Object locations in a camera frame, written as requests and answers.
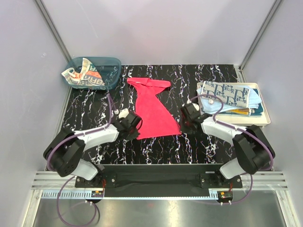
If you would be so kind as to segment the light blue towel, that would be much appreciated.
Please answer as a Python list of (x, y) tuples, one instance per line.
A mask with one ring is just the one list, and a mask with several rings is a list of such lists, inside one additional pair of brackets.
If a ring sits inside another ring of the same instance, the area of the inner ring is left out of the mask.
[[(261, 102), (262, 102), (262, 100), (258, 94), (258, 90), (254, 90), (248, 86), (240, 86), (240, 87), (245, 87), (250, 90), (248, 108), (258, 108), (258, 105), (261, 104)], [(200, 97), (200, 101), (201, 101), (201, 107), (202, 107), (203, 112), (206, 112), (208, 114), (216, 113), (221, 108), (221, 105), (222, 105), (217, 100), (215, 100), (215, 102), (213, 104), (209, 104), (208, 99), (206, 99), (204, 97)], [(236, 106), (224, 104), (221, 112), (225, 112), (225, 111), (229, 111), (229, 110), (233, 110), (233, 109), (236, 109)]]

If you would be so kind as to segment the red towel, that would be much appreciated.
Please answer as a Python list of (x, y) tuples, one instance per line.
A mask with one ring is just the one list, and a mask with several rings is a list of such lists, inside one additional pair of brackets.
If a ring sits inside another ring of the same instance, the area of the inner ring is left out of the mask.
[(181, 134), (179, 124), (157, 98), (159, 93), (170, 87), (169, 81), (128, 78), (127, 83), (137, 92), (135, 113), (143, 120), (138, 140)]

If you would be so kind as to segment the white blue patterned towel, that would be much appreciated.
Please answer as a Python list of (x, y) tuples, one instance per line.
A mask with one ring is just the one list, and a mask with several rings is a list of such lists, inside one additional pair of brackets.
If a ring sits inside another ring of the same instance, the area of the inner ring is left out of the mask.
[(249, 105), (250, 90), (245, 87), (205, 81), (201, 94), (205, 97), (218, 97), (222, 102), (231, 106), (246, 108)]

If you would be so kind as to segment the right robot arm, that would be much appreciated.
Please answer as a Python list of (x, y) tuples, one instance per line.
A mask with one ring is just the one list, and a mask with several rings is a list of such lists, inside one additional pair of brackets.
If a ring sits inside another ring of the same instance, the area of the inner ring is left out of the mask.
[(236, 158), (216, 171), (215, 182), (219, 187), (228, 186), (238, 175), (253, 175), (259, 170), (272, 169), (275, 152), (260, 127), (228, 124), (213, 115), (201, 114), (198, 109), (199, 105), (194, 103), (181, 107), (181, 131), (215, 136), (231, 144), (235, 150)]

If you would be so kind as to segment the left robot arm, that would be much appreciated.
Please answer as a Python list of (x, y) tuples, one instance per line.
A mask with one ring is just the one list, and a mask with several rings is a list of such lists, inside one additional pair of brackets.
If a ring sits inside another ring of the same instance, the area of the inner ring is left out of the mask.
[(83, 131), (62, 129), (43, 153), (47, 168), (60, 177), (77, 177), (78, 187), (100, 187), (105, 184), (103, 167), (82, 158), (83, 152), (118, 139), (134, 140), (143, 120), (134, 112), (120, 113), (106, 125)]

